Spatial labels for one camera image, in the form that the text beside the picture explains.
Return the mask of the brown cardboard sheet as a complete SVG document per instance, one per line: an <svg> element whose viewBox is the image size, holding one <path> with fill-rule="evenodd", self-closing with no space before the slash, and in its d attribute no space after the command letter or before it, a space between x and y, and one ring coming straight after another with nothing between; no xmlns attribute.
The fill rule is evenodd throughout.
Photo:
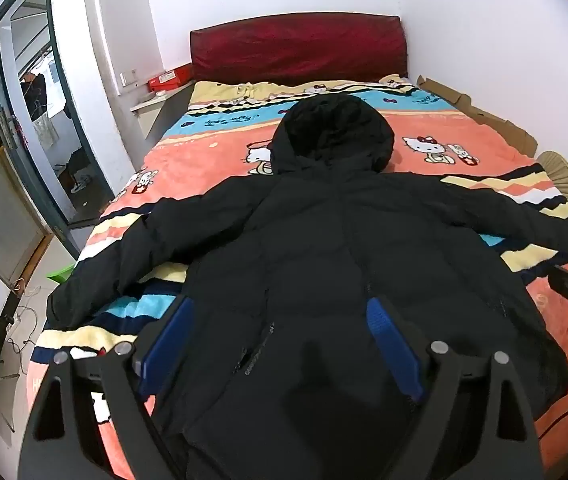
<svg viewBox="0 0 568 480"><path fill-rule="evenodd" d="M509 146L515 148L520 154L534 158L538 148L537 140L526 130L516 126L514 122L482 110L473 104L472 98L468 94L447 87L436 80L419 76L416 85L418 88L444 99L479 125L493 128Z"/></svg>

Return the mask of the red box on nightstand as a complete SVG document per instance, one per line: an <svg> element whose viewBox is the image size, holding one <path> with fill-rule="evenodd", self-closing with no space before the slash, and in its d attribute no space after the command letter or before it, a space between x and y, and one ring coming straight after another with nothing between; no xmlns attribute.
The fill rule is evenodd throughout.
<svg viewBox="0 0 568 480"><path fill-rule="evenodd" d="M192 79L193 65L188 63L150 78L147 81L147 88L150 92L171 91L183 87Z"/></svg>

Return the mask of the teal door frame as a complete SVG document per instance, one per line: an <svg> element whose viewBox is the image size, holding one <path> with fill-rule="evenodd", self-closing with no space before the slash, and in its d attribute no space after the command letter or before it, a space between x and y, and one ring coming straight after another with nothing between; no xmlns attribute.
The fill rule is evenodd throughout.
<svg viewBox="0 0 568 480"><path fill-rule="evenodd" d="M34 208L43 218L50 231L60 240L75 258L83 244L72 235L76 229L84 229L94 223L93 218L80 220L78 212L65 191L54 166L46 156L34 121L30 117L22 77L38 58L50 51L56 66L58 83L68 108L72 131L80 143L80 150L69 155L72 162L86 162L93 171L92 183L100 189L100 197L110 200L114 197L104 172L95 158L78 112L72 99L68 80L60 60L53 24L52 0L44 0L44 22L42 32L48 35L48 42L27 61L19 62L14 48L13 16L27 5L27 0L3 0L0 5L0 135L7 150L8 159L16 171L18 180L26 190Z"/></svg>

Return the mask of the dark red headboard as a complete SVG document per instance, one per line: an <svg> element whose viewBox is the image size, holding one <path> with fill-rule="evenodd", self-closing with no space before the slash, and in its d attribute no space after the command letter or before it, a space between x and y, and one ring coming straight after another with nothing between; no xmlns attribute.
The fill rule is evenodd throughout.
<svg viewBox="0 0 568 480"><path fill-rule="evenodd" d="M400 18L342 12L246 18L190 32L197 80L222 84L377 81L408 74Z"/></svg>

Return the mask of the woven straw fan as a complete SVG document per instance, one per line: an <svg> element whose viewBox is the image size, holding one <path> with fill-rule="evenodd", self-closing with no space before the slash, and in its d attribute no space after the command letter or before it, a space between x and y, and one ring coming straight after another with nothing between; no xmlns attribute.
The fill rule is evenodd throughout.
<svg viewBox="0 0 568 480"><path fill-rule="evenodd" d="M542 152L537 162L543 167L554 185L568 199L568 161L560 153Z"/></svg>

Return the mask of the white nightstand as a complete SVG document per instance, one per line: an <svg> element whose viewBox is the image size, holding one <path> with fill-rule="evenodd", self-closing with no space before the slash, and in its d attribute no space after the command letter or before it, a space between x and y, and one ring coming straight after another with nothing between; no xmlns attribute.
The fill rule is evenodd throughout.
<svg viewBox="0 0 568 480"><path fill-rule="evenodd" d="M173 90L161 91L143 103L131 107L145 139L160 138L188 109L194 82Z"/></svg>

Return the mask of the green object on floor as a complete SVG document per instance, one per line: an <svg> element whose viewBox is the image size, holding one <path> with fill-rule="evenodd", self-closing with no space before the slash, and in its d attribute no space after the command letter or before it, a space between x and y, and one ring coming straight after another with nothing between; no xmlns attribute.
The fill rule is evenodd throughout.
<svg viewBox="0 0 568 480"><path fill-rule="evenodd" d="M49 273L46 277L56 284L64 284L71 276L73 270L75 270L75 266L71 264L70 266L65 266L63 269Z"/></svg>

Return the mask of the Hello Kitty striped blanket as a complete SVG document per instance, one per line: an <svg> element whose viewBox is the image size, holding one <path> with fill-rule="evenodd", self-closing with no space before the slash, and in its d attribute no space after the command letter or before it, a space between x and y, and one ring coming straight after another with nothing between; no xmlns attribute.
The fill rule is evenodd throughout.
<svg viewBox="0 0 568 480"><path fill-rule="evenodd" d="M388 120L395 133L391 169L438 174L464 188L492 188L544 214L568 219L568 199L537 162L538 150L534 158L520 154L493 128L398 76L295 87L201 81L186 113L146 155L142 168L98 220L81 258L92 258L119 240L145 209L164 197L202 194L231 176L268 174L269 143L286 110L309 96L336 92L358 96ZM511 248L500 240L493 247L526 278L546 326L568 357L568 301L550 289L541 274L553 252L534 245ZM568 395L537 427L546 472L558 478L568 471Z"/></svg>

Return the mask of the black hooded puffer jacket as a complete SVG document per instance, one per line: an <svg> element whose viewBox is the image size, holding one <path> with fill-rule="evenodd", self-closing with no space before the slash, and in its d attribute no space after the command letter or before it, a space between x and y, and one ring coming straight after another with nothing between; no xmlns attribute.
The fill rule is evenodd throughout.
<svg viewBox="0 0 568 480"><path fill-rule="evenodd" d="M348 93L292 106L272 171L164 198L79 262L48 320L74 330L164 263L193 305L152 419L189 479L376 479L418 414L402 318L464 356L506 353L531 411L568 361L488 236L568 254L568 220L489 188L390 172L395 135Z"/></svg>

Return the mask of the white wall socket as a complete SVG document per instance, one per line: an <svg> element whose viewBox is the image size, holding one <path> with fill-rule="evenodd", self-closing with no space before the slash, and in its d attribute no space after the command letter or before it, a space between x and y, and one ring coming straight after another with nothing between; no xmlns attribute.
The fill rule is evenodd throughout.
<svg viewBox="0 0 568 480"><path fill-rule="evenodd" d="M119 80L122 88L130 86L130 84L134 84L136 81L135 71L125 70L124 72L120 72Z"/></svg>

